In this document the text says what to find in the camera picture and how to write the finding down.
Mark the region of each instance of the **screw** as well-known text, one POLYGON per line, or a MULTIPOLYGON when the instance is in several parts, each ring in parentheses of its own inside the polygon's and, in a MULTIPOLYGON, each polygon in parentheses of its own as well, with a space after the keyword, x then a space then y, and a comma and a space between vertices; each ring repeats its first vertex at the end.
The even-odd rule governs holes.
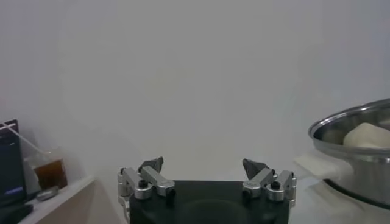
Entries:
POLYGON ((248 205, 252 199, 252 192, 246 190, 243 190, 243 203, 244 205, 248 205))
POLYGON ((176 191, 175 189, 168 188, 165 192, 166 195, 166 205, 168 206, 173 206, 175 202, 175 196, 176 196, 176 191))
POLYGON ((141 189, 147 188, 147 181, 146 180, 140 180, 138 182, 138 187, 141 188, 141 189))
POLYGON ((280 183, 277 181, 274 181, 271 183, 271 189, 272 190, 280 190, 280 183))
POLYGON ((247 185, 250 186, 250 187, 255 187, 255 186, 257 186, 258 184, 257 184, 257 183, 254 183, 254 182, 252 182, 252 181, 249 181, 249 182, 247 182, 247 185))

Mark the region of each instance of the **white shelf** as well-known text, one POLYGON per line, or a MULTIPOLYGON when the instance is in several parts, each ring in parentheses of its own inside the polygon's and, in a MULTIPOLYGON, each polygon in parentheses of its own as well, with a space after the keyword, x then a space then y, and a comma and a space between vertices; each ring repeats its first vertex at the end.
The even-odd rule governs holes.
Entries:
POLYGON ((34 210, 26 218, 19 222, 19 224, 35 224, 41 219, 45 218, 48 214, 55 211, 59 206, 67 202, 70 198, 75 196, 82 189, 86 188, 94 181, 94 177, 85 177, 76 182, 69 184, 60 190, 60 193, 47 201, 39 202, 32 200, 28 204, 34 205, 34 210))

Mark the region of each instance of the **brown liquid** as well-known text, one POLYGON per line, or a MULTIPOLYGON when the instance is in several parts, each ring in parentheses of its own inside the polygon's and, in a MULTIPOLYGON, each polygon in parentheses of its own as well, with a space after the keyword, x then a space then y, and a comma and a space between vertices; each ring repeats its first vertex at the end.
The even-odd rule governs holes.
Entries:
POLYGON ((58 186, 60 189, 68 185, 62 159, 34 169, 42 190, 58 186))

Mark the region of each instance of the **stainless steel pot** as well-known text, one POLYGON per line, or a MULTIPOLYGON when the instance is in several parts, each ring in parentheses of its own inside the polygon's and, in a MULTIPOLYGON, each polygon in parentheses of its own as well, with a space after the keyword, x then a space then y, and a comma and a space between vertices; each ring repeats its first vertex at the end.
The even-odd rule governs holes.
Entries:
POLYGON ((345 135, 367 122, 390 130, 390 99, 353 107, 314 123, 309 135, 324 154, 343 159, 353 174, 332 180, 350 192, 390 205, 390 149, 345 147, 345 135))

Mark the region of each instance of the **laptop screen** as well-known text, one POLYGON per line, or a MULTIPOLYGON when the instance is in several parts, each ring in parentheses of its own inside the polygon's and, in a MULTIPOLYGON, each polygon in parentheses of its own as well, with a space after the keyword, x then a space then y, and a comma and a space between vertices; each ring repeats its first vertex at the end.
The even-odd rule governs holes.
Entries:
MULTIPOLYGON (((6 122, 18 131, 16 120, 6 122)), ((26 198, 20 139, 0 124, 0 206, 26 198)))

